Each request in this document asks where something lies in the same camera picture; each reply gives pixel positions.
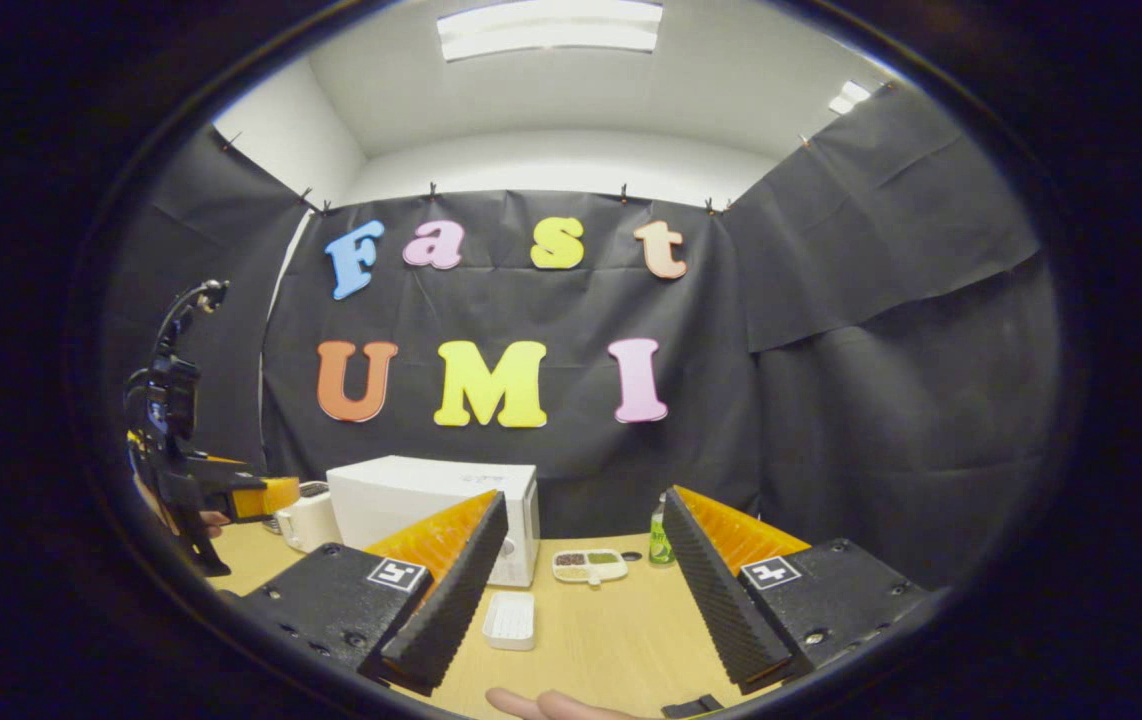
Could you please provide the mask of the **white toaster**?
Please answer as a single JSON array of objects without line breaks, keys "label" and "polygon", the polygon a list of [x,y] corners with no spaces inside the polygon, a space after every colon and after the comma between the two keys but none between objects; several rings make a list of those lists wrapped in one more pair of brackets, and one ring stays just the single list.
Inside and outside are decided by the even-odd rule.
[{"label": "white toaster", "polygon": [[341,542],[341,530],[335,521],[332,495],[324,480],[309,480],[300,487],[300,498],[291,506],[275,511],[278,534],[288,547],[309,553],[323,544]]}]

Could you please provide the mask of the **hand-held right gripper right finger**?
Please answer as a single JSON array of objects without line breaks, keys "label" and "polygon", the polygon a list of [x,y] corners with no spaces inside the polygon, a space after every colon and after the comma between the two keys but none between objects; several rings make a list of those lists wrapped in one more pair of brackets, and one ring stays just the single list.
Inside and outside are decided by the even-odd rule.
[{"label": "hand-held right gripper right finger", "polygon": [[860,650],[932,595],[846,538],[809,544],[693,489],[664,491],[664,534],[743,694]]}]

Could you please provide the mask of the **white divided grain dish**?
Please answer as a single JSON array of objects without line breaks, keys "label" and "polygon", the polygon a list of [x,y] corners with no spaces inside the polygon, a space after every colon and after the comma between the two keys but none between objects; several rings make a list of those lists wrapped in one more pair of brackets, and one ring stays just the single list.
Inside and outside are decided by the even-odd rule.
[{"label": "white divided grain dish", "polygon": [[554,553],[550,571],[558,582],[597,587],[603,582],[625,578],[629,563],[622,553],[613,550],[570,550]]}]

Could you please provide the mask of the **small white rectangular plate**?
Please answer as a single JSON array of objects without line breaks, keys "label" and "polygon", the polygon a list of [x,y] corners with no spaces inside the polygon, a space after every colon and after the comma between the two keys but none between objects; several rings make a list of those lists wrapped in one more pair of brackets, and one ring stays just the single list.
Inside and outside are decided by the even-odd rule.
[{"label": "small white rectangular plate", "polygon": [[490,597],[481,633],[493,650],[531,651],[536,647],[534,616],[533,593],[498,591]]}]

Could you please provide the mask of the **large ceiling light panel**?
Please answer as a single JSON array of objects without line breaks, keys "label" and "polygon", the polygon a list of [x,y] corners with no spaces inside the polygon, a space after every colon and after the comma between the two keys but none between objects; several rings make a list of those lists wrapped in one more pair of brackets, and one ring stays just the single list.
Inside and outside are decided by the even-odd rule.
[{"label": "large ceiling light panel", "polygon": [[542,49],[653,53],[664,6],[645,0],[515,0],[443,15],[447,61]]}]

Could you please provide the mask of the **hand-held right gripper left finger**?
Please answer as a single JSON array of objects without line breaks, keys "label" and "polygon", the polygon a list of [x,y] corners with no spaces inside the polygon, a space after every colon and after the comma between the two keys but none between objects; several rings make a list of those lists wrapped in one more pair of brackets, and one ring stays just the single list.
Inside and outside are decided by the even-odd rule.
[{"label": "hand-held right gripper left finger", "polygon": [[431,696],[460,650],[508,525],[504,493],[489,489],[365,550],[321,544],[231,601],[329,664]]}]

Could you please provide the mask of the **white microwave oven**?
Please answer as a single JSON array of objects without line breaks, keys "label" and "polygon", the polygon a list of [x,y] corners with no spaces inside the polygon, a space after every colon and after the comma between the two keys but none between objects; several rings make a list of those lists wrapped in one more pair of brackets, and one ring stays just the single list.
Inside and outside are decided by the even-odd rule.
[{"label": "white microwave oven", "polygon": [[384,456],[327,470],[343,544],[364,550],[490,489],[507,502],[508,530],[489,583],[530,587],[540,537],[536,466]]}]

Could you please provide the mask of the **green drink bottle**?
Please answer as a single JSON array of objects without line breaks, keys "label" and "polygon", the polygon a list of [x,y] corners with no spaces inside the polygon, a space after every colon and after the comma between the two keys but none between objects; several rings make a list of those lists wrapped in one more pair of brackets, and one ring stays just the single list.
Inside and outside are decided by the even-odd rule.
[{"label": "green drink bottle", "polygon": [[666,529],[664,529],[664,512],[666,512],[668,505],[667,499],[668,493],[661,493],[656,507],[650,512],[648,562],[653,568],[671,568],[676,563],[670,539],[668,539]]}]

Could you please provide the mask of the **row of small cloth clips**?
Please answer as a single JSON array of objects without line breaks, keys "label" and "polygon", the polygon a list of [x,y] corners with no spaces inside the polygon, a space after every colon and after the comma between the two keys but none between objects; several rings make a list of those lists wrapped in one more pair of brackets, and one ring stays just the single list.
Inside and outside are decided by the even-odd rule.
[{"label": "row of small cloth clips", "polygon": [[332,111],[283,91],[248,95],[214,126],[315,208],[471,191],[568,191],[723,208],[780,165],[713,143],[581,129],[451,138],[361,159]]}]

